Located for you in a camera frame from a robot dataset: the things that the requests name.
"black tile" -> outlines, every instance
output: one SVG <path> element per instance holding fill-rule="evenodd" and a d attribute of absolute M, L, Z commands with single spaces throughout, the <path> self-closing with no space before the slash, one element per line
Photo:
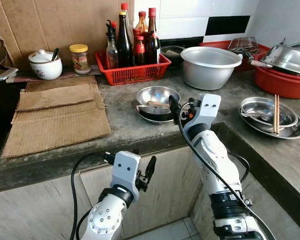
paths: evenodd
<path fill-rule="evenodd" d="M 250 16 L 211 16 L 205 35 L 241 34 L 246 31 Z"/>

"cabinet door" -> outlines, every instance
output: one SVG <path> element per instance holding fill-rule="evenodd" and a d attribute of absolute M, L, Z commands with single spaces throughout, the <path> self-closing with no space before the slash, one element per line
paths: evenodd
<path fill-rule="evenodd" d="M 152 155 L 141 159 L 142 173 Z M 155 227 L 187 217 L 202 186 L 198 165 L 188 147 L 155 154 L 155 171 L 147 192 L 140 192 L 140 198 L 131 204 L 123 222 L 121 238 L 125 239 Z M 102 167 L 80 174 L 83 185 L 95 205 L 104 188 L 111 183 L 112 166 Z"/>
<path fill-rule="evenodd" d="M 78 174 L 75 186 L 82 216 L 91 205 Z M 70 176 L 0 192 L 0 240 L 69 239 L 73 211 Z"/>

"red plastic basket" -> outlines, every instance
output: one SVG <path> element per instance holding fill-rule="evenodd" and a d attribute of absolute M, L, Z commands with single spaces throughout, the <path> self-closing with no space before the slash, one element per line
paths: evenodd
<path fill-rule="evenodd" d="M 231 40 L 228 40 L 228 41 L 211 41 L 211 42 L 200 42 L 199 43 L 199 46 L 201 47 L 213 47 L 213 48 L 218 48 L 218 49 L 225 49 L 227 50 L 229 45 L 231 43 Z M 264 54 L 264 53 L 267 53 L 270 48 L 267 47 L 267 46 L 263 46 L 261 44 L 258 44 L 258 47 L 259 47 L 259 52 L 257 53 L 258 55 L 259 54 Z M 242 60 L 242 63 L 241 65 L 237 66 L 234 68 L 235 71 L 245 71 L 245 70 L 251 70 L 251 69 L 254 69 L 255 67 L 248 64 L 248 59 L 245 57 L 243 60 Z"/>
<path fill-rule="evenodd" d="M 171 64 L 168 58 L 160 54 L 158 64 L 106 69 L 106 52 L 96 52 L 95 58 L 100 71 L 105 74 L 111 86 L 158 80 L 163 77 L 168 65 Z"/>

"cardboard box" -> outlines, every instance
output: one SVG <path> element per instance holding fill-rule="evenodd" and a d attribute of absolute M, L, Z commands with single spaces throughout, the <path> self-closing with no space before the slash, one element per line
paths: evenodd
<path fill-rule="evenodd" d="M 104 50 L 107 19 L 117 22 L 121 3 L 128 3 L 133 23 L 134 0 L 0 0 L 0 39 L 12 64 L 29 71 L 29 54 L 60 48 L 64 66 L 71 66 L 69 46 L 86 44 L 91 64 Z"/>

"chopsticks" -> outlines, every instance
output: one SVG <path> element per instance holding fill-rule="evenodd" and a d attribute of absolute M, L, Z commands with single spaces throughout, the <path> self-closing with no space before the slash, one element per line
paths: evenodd
<path fill-rule="evenodd" d="M 274 95 L 274 118 L 273 118 L 273 132 L 280 134 L 280 99 L 279 95 Z"/>

